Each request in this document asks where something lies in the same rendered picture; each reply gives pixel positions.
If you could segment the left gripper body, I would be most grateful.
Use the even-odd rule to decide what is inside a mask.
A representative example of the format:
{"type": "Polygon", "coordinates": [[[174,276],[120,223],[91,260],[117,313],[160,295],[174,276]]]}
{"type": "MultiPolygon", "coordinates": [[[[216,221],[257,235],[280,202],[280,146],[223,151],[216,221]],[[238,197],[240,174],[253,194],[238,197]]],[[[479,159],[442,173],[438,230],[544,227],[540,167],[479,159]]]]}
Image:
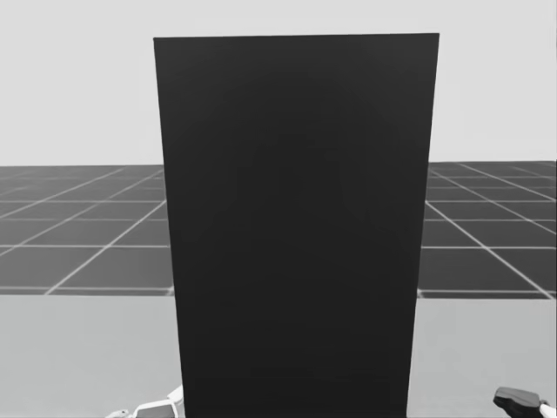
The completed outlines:
{"type": "Polygon", "coordinates": [[[151,401],[138,405],[131,418],[178,418],[178,409],[169,399],[151,401]]]}

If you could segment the black screen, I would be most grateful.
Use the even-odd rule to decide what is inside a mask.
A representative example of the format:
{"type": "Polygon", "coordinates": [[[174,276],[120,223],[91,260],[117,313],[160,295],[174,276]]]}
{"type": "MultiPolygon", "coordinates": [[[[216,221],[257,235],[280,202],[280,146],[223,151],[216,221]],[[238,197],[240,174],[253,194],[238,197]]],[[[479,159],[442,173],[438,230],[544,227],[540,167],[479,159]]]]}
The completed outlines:
{"type": "Polygon", "coordinates": [[[440,37],[157,37],[186,418],[407,418],[440,37]]]}

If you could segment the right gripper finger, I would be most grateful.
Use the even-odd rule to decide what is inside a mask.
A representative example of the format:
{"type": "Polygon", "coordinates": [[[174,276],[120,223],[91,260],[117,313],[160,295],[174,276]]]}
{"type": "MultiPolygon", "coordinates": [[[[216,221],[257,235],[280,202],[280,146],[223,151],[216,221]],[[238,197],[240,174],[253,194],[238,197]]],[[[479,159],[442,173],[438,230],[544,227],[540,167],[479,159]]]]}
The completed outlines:
{"type": "Polygon", "coordinates": [[[557,418],[557,408],[534,392],[518,388],[497,388],[493,403],[509,418],[557,418]]]}

